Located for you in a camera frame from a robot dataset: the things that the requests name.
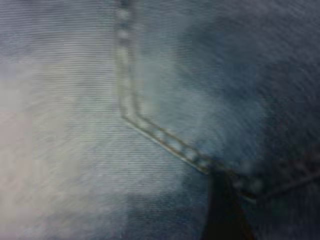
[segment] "back pocket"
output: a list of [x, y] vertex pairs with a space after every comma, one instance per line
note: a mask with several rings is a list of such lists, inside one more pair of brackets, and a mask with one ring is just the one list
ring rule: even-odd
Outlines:
[[319, 175], [320, 36], [306, 18], [242, 7], [122, 0], [117, 64], [131, 125], [256, 200]]

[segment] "faded denim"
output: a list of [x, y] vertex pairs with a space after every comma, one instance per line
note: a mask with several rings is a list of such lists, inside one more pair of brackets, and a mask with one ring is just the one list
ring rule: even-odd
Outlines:
[[318, 239], [318, 12], [0, 0], [0, 239], [198, 240], [216, 169], [258, 239]]

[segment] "stitched seam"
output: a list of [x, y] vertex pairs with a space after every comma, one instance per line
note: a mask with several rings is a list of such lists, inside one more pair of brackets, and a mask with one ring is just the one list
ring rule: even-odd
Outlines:
[[[237, 175], [234, 171], [232, 171], [232, 169], [225, 168], [219, 161], [201, 154], [197, 149], [189, 146], [177, 136], [141, 115], [140, 103], [138, 102], [136, 96], [137, 94], [135, 92], [135, 78], [133, 76], [133, 69], [131, 68], [134, 59], [134, 51], [132, 48], [133, 36], [130, 36], [130, 34], [132, 34], [130, 25], [134, 21], [134, 10], [132, 6], [133, 0], [118, 0], [118, 2], [119, 11], [117, 12], [118, 14], [116, 16], [116, 24], [118, 26], [115, 29], [115, 34], [117, 36], [115, 49], [118, 50], [118, 58], [116, 63], [116, 65], [119, 66], [117, 71], [117, 82], [122, 117], [130, 125], [139, 130], [143, 135], [160, 144], [166, 150], [192, 165], [200, 172], [209, 174], [211, 168], [216, 168], [227, 171], [229, 175], [236, 176], [236, 178], [243, 179], [245, 182], [250, 183], [249, 180]], [[121, 33], [126, 37], [119, 36], [120, 33], [118, 31], [122, 31]], [[312, 176], [302, 176], [300, 180], [293, 183], [284, 182], [279, 186], [270, 186], [270, 189], [266, 193], [263, 193], [262, 196], [259, 196], [259, 200], [267, 199], [293, 187], [300, 186], [319, 176], [320, 171], [312, 173]], [[240, 191], [240, 194], [250, 201], [255, 201], [254, 197], [252, 198], [246, 196], [244, 192]]]

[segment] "jeans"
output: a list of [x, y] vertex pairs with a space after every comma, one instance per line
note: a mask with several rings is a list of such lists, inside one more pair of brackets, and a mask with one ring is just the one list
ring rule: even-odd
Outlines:
[[0, 239], [318, 239], [318, 5], [0, 0]]

